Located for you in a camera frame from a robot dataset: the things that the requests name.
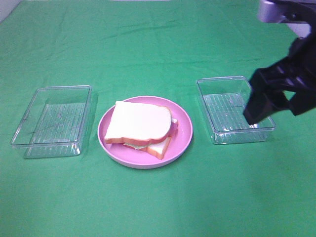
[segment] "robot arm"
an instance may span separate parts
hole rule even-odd
[[[259,19],[269,21],[268,11],[272,11],[274,22],[308,23],[311,32],[297,38],[286,57],[254,72],[249,80],[252,92],[243,113],[249,124],[278,111],[300,115],[316,107],[316,1],[261,0]],[[284,91],[295,94],[288,100]]]

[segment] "transparent storage box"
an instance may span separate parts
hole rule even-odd
[[[91,86],[39,88],[10,142],[24,158],[77,156],[82,152]]]
[[[197,87],[214,144],[265,141],[275,129],[270,117],[253,125],[244,118],[243,110],[251,93],[245,77],[200,79]]]

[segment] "green tablecloth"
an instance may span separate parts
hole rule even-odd
[[[213,145],[195,81],[244,75],[295,35],[261,23],[258,1],[23,1],[0,24],[1,236],[315,236],[316,110],[273,115],[263,143]],[[97,96],[78,157],[23,159],[9,141],[34,91],[89,84]],[[113,161],[97,125],[116,100],[168,98],[194,138],[175,162]]]

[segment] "bread slice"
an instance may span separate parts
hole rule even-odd
[[[157,144],[151,144],[148,146],[135,146],[133,144],[128,144],[128,143],[124,143],[124,145],[127,147],[130,147],[130,148],[136,149],[136,150],[145,151],[145,152],[157,157],[158,159],[163,159],[164,154],[169,146],[169,143],[170,143],[172,136],[174,136],[177,132],[177,127],[178,127],[178,120],[173,118],[169,136],[165,140],[163,140],[162,142],[157,143]]]
[[[172,117],[168,107],[116,101],[105,143],[147,146],[169,136]]]

